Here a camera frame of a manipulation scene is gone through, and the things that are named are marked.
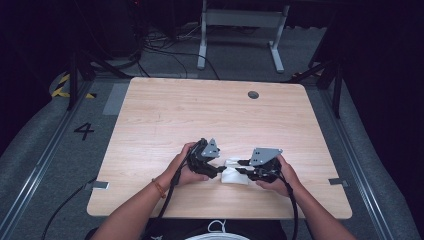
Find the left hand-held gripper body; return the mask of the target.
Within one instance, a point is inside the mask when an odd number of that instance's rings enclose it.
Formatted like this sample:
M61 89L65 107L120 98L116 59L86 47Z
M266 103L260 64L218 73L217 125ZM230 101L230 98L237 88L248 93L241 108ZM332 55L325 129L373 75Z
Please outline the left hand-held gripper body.
M187 164L192 172L201 174L201 170L214 170L215 167L209 162L219 156L220 149L217 147L215 139L207 141L201 138L189 151Z

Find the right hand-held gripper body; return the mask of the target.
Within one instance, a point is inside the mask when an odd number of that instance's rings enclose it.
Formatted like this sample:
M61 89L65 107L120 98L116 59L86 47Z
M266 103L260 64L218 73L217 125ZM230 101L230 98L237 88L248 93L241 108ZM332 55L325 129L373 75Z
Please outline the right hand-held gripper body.
M249 160L253 170L248 173L252 181L274 182L280 175L281 164L277 157L283 152L276 148L255 148Z

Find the person's right hand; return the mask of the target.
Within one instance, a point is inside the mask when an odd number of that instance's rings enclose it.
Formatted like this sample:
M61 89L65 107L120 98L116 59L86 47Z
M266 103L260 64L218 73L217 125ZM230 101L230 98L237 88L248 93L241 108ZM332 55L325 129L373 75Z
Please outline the person's right hand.
M286 162L282 155L278 155L277 159L281 164L280 176L283 180L275 180L273 183L258 180L256 184L263 189L275 191L285 197L289 196L289 189L287 185L291 187L294 193L302 190L303 185L301 184L293 167Z

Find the person's left hand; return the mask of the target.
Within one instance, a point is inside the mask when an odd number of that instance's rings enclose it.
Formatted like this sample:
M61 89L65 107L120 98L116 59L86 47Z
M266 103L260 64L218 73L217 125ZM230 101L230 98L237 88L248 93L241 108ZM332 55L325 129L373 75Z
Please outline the person's left hand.
M194 173L183 164L183 160L194 145L195 142L186 143L181 152L174 157L166 170L157 178L162 187L168 189L176 173L179 173L178 186L209 180L208 176Z

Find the person's black clothing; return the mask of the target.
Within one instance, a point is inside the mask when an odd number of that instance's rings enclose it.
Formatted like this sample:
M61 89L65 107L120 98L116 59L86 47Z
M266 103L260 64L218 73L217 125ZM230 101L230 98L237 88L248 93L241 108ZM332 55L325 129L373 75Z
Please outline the person's black clothing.
M84 240L90 240L98 228ZM207 237L233 240L287 240L277 220L189 219L148 220L137 240L193 240Z

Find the black metal stand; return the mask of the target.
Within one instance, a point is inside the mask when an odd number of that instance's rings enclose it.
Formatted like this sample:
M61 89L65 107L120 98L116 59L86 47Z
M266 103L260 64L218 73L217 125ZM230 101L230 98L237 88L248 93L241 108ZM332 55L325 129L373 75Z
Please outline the black metal stand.
M96 77L94 67L91 63L94 62L107 72L112 73L121 79L131 79L131 76L120 71L118 68L100 59L92 53L85 50L77 50L70 55L70 99L67 110L70 111L76 105L78 97L78 76L81 76L84 81L93 81Z
M299 83L300 81L317 74L321 71L316 86L319 89L327 89L331 83L333 86L332 110L336 118L340 118L340 98L342 88L342 57L337 49L337 25L339 23L338 13L334 13L330 23L320 40L308 65L308 70L295 73L288 80L289 83Z

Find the white metal desk frame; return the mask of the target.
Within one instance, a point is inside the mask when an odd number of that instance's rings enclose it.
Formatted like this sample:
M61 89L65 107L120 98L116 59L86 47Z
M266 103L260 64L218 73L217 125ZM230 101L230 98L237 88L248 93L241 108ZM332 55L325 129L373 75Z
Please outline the white metal desk frame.
M214 9L208 6L208 0L202 0L201 11L201 40L199 45L197 68L203 70L207 54L207 27L208 26L238 26L256 28L274 28L275 38L268 42L268 47L278 73L283 73L285 68L278 47L290 5L285 3L281 11L253 11L253 10L227 10Z

